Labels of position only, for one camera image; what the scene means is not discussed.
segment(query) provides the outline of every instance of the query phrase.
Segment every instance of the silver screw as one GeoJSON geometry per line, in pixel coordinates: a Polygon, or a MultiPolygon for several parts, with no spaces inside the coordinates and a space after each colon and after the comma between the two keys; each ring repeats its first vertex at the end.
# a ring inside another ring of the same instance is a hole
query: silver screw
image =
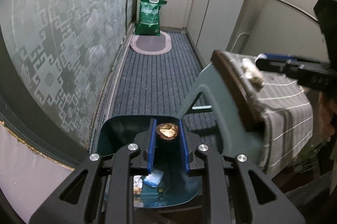
{"type": "Polygon", "coordinates": [[[128,148],[129,150],[131,150],[131,151],[135,151],[135,150],[138,149],[138,144],[136,144],[136,143],[131,143],[131,144],[128,145],[127,148],[128,148]]]}
{"type": "Polygon", "coordinates": [[[240,162],[245,162],[247,160],[247,157],[243,154],[238,155],[238,161],[240,162]]]}
{"type": "Polygon", "coordinates": [[[198,146],[198,149],[199,149],[200,151],[202,151],[202,152],[205,152],[205,151],[207,151],[209,148],[208,148],[208,146],[207,146],[206,144],[200,144],[200,145],[198,146]]]}
{"type": "Polygon", "coordinates": [[[91,154],[89,158],[91,161],[99,160],[99,154],[91,154]]]}

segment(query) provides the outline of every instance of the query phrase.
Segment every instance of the light blue stool leg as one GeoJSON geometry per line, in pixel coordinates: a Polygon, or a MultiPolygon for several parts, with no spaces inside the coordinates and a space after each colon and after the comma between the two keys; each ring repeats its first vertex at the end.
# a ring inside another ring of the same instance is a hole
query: light blue stool leg
{"type": "Polygon", "coordinates": [[[187,97],[177,113],[183,118],[188,113],[208,112],[212,110],[223,141],[223,155],[235,157],[247,155],[253,162],[259,163],[263,148],[262,132],[246,132],[242,125],[238,108],[221,75],[210,63],[200,72],[187,97]],[[201,94],[204,94],[211,107],[206,111],[193,107],[201,94]]]}

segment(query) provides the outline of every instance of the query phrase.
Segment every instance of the floor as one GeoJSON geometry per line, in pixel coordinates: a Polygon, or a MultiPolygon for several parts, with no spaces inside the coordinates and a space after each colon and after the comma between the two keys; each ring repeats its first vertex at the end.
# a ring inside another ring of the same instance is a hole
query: floor
{"type": "MultiPolygon", "coordinates": [[[[173,32],[169,35],[172,49],[168,53],[148,56],[129,49],[112,116],[175,115],[202,67],[186,35],[173,32]]],[[[201,96],[196,105],[207,102],[201,96]]],[[[222,152],[212,113],[190,114],[184,119],[204,143],[222,152]]]]}

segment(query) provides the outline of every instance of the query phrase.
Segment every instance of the green bag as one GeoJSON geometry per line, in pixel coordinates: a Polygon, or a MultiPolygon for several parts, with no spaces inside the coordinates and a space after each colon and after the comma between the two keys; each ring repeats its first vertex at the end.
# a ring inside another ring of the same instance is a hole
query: green bag
{"type": "Polygon", "coordinates": [[[160,35],[159,10],[166,5],[164,0],[140,0],[139,21],[135,35],[160,35]]]}

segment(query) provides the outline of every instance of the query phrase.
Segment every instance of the gray plaid cloth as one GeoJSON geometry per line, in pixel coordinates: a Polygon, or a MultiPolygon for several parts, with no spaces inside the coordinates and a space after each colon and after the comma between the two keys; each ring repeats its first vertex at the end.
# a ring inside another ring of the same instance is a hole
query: gray plaid cloth
{"type": "Polygon", "coordinates": [[[255,57],[222,52],[239,76],[248,97],[248,104],[257,111],[264,123],[263,158],[260,168],[273,178],[292,159],[312,136],[313,111],[303,89],[283,74],[262,72],[265,84],[256,88],[244,76],[243,58],[253,63],[255,57]]]}

